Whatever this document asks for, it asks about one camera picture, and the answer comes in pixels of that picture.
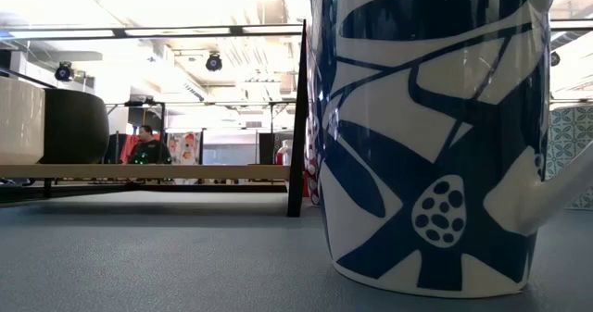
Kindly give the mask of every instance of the blue and white mug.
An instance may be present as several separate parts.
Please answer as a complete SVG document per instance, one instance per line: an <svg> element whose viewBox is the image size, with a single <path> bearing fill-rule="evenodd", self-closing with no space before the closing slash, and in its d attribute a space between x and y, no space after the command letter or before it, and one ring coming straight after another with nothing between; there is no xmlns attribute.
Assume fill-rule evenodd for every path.
<svg viewBox="0 0 593 312"><path fill-rule="evenodd" d="M591 183L544 180L552 0L311 0L309 116L350 279L475 298L527 283L537 228Z"/></svg>

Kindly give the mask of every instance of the table surface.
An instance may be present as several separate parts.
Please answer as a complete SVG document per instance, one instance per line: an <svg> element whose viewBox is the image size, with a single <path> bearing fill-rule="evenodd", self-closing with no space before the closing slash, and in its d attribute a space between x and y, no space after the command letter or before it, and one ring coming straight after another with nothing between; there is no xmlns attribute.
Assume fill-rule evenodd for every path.
<svg viewBox="0 0 593 312"><path fill-rule="evenodd" d="M145 204L191 199L255 200L275 210ZM113 206L138 200L144 205ZM591 311L593 212L565 210L541 230L524 293L461 301L342 277L329 262L318 209L285 218L284 201L136 192L0 208L0 311Z"/></svg>

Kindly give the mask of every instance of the person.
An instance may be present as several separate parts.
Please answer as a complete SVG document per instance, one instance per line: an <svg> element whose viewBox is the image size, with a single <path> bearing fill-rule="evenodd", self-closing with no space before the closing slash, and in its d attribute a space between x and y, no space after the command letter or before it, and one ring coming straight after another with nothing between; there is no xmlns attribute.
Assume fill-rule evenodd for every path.
<svg viewBox="0 0 593 312"><path fill-rule="evenodd" d="M138 132L138 143L132 150L129 164L170 164L171 158L167 145L156 140L152 127L141 126Z"/></svg>

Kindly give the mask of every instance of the ceiling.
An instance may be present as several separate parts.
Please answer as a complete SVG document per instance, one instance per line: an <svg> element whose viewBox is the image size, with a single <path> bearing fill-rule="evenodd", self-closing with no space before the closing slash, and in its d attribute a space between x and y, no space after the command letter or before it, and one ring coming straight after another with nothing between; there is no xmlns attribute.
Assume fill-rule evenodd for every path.
<svg viewBox="0 0 593 312"><path fill-rule="evenodd" d="M556 0L551 15L555 19L593 17L592 6L593 0ZM308 12L309 0L0 0L0 27L293 24L304 19ZM558 95L589 96L584 92L591 89L591 75L587 70L593 70L588 67L593 66L590 58L593 41L589 36L586 34L578 36L577 40L565 40L557 49L562 55L562 63L552 70L552 91L558 92ZM32 63L46 69L54 69L60 61L69 60L74 68L84 71L89 77L100 77L115 72L114 69L125 70L132 94L154 95L157 100L167 102L198 101L198 97L187 90L188 86L203 94L208 101L263 102L296 98L298 36L15 41L11 44L12 48L27 52ZM221 55L222 70L211 72L205 68L211 53ZM160 60L155 62L153 56ZM278 127L292 126L293 112L294 109L276 107L272 114L277 116L277 121L285 124ZM234 121L241 126L250 121L269 126L271 115L265 106L176 106L171 107L171 113L189 116L190 120L196 120L196 117L212 120L214 116L215 119Z"/></svg>

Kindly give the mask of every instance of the leaf pattern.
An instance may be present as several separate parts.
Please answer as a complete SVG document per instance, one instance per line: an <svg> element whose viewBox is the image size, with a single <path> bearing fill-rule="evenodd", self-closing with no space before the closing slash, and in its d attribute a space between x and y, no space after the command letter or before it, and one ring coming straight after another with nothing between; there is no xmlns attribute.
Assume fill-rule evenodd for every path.
<svg viewBox="0 0 593 312"><path fill-rule="evenodd" d="M593 141L593 107L565 108L549 115L546 179L565 168ZM576 197L569 209L593 210L593 187Z"/></svg>

